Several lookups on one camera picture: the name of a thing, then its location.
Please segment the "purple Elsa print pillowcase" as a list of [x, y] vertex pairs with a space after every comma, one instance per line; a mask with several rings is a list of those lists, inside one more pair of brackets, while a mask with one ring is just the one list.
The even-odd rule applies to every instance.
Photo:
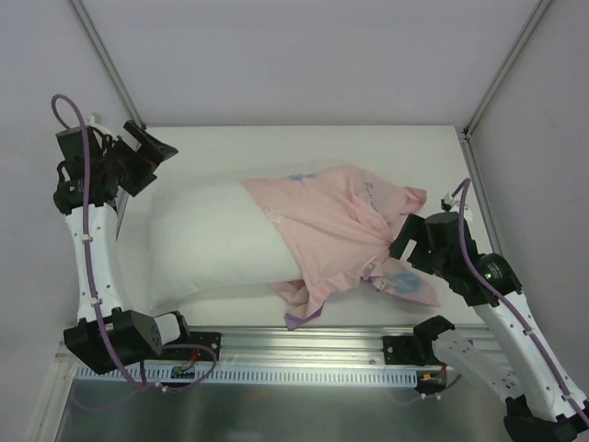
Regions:
[[299, 269], [297, 276], [271, 286], [290, 306], [284, 315], [288, 329], [319, 317], [329, 296], [360, 283], [439, 307], [434, 288], [389, 255], [403, 223], [425, 206], [425, 190], [396, 185], [356, 166], [243, 185]]

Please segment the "white pillow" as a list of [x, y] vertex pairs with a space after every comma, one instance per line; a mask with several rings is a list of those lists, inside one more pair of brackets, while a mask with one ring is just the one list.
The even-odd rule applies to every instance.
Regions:
[[239, 182], [157, 191], [149, 215], [150, 305], [300, 278], [271, 220]]

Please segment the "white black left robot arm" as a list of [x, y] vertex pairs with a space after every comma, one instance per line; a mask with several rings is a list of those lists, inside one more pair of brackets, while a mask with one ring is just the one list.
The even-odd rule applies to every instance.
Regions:
[[138, 312], [123, 285], [118, 193], [139, 194], [156, 180], [157, 167], [178, 153], [133, 121], [123, 128], [137, 148], [92, 125], [56, 135], [64, 159], [56, 168], [53, 201], [74, 243], [79, 286], [76, 325], [64, 330], [64, 344], [100, 375], [156, 359], [163, 351], [181, 359], [192, 348], [179, 312], [156, 317]]

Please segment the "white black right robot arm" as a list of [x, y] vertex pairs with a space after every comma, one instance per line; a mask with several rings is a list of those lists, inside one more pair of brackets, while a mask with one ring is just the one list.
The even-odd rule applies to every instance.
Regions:
[[468, 223], [456, 212], [409, 215], [389, 254], [409, 242], [411, 266], [435, 275], [473, 308], [495, 338], [509, 366], [490, 360], [442, 316], [386, 337], [387, 363], [446, 365], [471, 385], [503, 402], [503, 425], [513, 441], [573, 441], [588, 429], [588, 397], [557, 361], [537, 326], [522, 285], [499, 254], [481, 254]]

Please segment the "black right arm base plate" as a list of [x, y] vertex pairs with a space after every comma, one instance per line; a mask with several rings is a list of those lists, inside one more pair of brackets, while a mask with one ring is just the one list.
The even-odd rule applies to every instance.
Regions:
[[386, 365], [440, 366], [433, 354], [432, 342], [415, 335], [383, 336], [383, 357]]

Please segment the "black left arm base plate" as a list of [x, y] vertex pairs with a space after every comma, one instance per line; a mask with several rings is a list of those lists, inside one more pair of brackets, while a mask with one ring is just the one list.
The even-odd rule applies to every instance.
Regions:
[[219, 358], [222, 334], [216, 331], [191, 331], [188, 338], [165, 344], [159, 360], [181, 363], [212, 362]]

